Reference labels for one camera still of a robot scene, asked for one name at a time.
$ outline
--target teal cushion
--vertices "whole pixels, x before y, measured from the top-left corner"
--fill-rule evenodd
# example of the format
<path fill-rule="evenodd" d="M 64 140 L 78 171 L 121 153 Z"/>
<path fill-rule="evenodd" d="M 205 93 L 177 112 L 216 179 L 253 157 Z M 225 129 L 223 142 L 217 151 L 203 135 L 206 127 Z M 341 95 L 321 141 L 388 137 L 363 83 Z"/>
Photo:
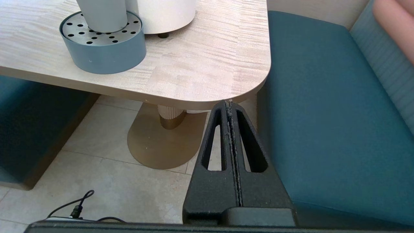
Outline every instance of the teal cushion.
<path fill-rule="evenodd" d="M 259 133 L 295 202 L 414 225 L 414 140 L 345 27 L 269 12 Z"/>
<path fill-rule="evenodd" d="M 89 96 L 0 76 L 0 182 L 23 183 Z"/>

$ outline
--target table edge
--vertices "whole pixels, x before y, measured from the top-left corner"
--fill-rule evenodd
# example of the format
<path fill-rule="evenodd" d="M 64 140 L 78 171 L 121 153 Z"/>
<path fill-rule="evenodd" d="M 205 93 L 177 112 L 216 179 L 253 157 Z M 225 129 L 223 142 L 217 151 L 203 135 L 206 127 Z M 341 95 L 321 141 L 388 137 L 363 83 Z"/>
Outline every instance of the table edge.
<path fill-rule="evenodd" d="M 34 81 L 38 83 L 45 83 L 49 85 L 66 87 L 66 88 L 71 88 L 75 90 L 97 93 L 101 95 L 115 96 L 115 97 L 120 97 L 124 99 L 129 99 L 129 100 L 137 100 L 137 101 L 141 101 L 141 102 L 145 102 L 149 104 L 175 107 L 178 109 L 210 110 L 213 108 L 213 106 L 217 102 L 222 100 L 222 99 L 211 100 L 211 101 L 178 100 L 178 99 L 172 99 L 168 97 L 156 96 L 152 94 L 134 92 L 130 90 L 122 90 L 122 89 L 115 88 L 115 87 L 102 86 L 99 84 L 86 83 L 86 82 L 82 82 L 78 80 L 64 79 L 64 78 L 59 78 L 59 77 L 55 77 L 52 75 L 45 75 L 45 74 L 40 74 L 40 73 L 35 73 L 35 72 L 30 72 L 30 71 L 25 71 L 25 70 L 18 70 L 18 69 L 4 67 L 4 66 L 0 66 L 0 70 L 1 70 L 0 75 L 12 77 L 12 78 L 20 78 L 20 79 Z M 240 103 L 244 100 L 247 100 L 253 97 L 262 88 L 266 80 L 267 80 L 267 75 L 266 77 L 263 78 L 262 82 L 260 82 L 259 85 L 257 85 L 253 89 L 241 95 L 227 98 L 227 100 L 233 100 L 236 103 Z"/>

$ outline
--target white wall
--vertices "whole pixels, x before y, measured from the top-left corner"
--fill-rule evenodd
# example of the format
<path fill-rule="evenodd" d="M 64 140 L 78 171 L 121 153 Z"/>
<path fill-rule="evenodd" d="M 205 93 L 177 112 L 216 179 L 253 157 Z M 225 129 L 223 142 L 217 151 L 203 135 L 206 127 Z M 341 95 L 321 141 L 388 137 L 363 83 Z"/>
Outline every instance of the white wall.
<path fill-rule="evenodd" d="M 350 29 L 369 0 L 267 0 L 277 10 L 336 23 Z"/>

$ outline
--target grout line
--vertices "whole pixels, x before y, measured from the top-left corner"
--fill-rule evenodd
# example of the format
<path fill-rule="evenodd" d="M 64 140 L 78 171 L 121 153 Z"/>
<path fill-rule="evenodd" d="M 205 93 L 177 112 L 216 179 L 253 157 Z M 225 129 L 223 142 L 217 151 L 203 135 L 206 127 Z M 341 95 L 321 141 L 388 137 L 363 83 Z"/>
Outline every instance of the grout line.
<path fill-rule="evenodd" d="M 90 155 L 90 154 L 79 153 L 79 152 L 70 151 L 70 150 L 63 150 L 63 149 L 62 149 L 61 151 L 66 151 L 66 152 L 76 153 L 76 154 L 80 154 L 80 155 L 93 156 L 93 157 L 97 157 L 97 158 L 108 159 L 108 160 L 112 160 L 112 161 L 116 161 L 116 162 L 121 162 L 121 163 L 129 163 L 129 164 L 133 164 L 133 165 L 138 165 L 138 166 L 143 166 L 143 167 L 146 167 L 146 168 L 150 168 L 150 167 L 144 166 L 144 165 L 142 165 L 142 164 L 131 163 L 131 162 L 125 162 L 125 161 L 116 160 L 116 159 L 111 159 L 111 158 L 105 158 L 105 157 L 101 157 L 101 156 L 97 156 L 97 155 Z M 190 174 L 186 174 L 186 173 L 181 173 L 181 172 L 170 171 L 170 170 L 167 170 L 167 169 L 154 169 L 154 170 L 161 170 L 161 171 L 173 172 L 173 173 L 178 173 L 178 174 L 183 174 L 183 175 L 190 175 Z"/>
<path fill-rule="evenodd" d="M 189 164 L 189 161 L 187 162 L 187 166 L 185 167 L 185 174 L 187 175 L 187 169 L 188 169 L 188 164 Z"/>
<path fill-rule="evenodd" d="M 3 198 L 0 200 L 0 202 L 1 202 L 2 200 L 4 200 L 4 198 L 5 198 L 5 197 L 6 197 L 6 195 L 10 192 L 10 190 L 12 190 L 12 188 L 9 188 L 9 190 L 7 190 L 6 194 L 3 196 Z"/>
<path fill-rule="evenodd" d="M 128 110 L 132 110 L 132 111 L 136 111 L 136 112 L 138 112 L 138 111 L 139 111 L 139 109 L 138 109 L 138 110 L 135 110 L 135 109 L 130 109 L 130 108 L 124 108 L 124 107 L 119 107 L 119 106 L 109 105 L 109 104 L 101 104 L 101 103 L 98 103 L 98 102 L 95 102 L 95 104 L 100 104 L 100 105 L 105 105 L 105 106 L 110 106 L 110 107 L 115 107 L 115 108 L 121 108 L 121 109 L 128 109 Z"/>
<path fill-rule="evenodd" d="M 2 219 L 2 218 L 0 218 L 0 220 L 2 220 L 2 221 L 6 221 L 6 222 L 11 222 L 11 223 L 18 223 L 18 224 L 23 224 L 23 225 L 28 225 L 27 223 L 20 223 L 20 222 L 16 222 L 16 221 L 10 221 L 10 220 L 6 220 L 6 219 Z"/>

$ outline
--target blue-gray container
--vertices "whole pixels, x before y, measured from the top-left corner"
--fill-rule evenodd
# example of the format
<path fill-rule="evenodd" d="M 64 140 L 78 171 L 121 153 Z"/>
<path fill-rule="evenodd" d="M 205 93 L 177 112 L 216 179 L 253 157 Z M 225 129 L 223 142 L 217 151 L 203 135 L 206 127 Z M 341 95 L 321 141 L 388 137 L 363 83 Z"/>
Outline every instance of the blue-gray container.
<path fill-rule="evenodd" d="M 127 17 L 125 28 L 112 33 L 88 28 L 82 12 L 63 20 L 59 30 L 73 62 L 95 74 L 118 73 L 138 65 L 147 53 L 142 21 L 131 12 Z"/>

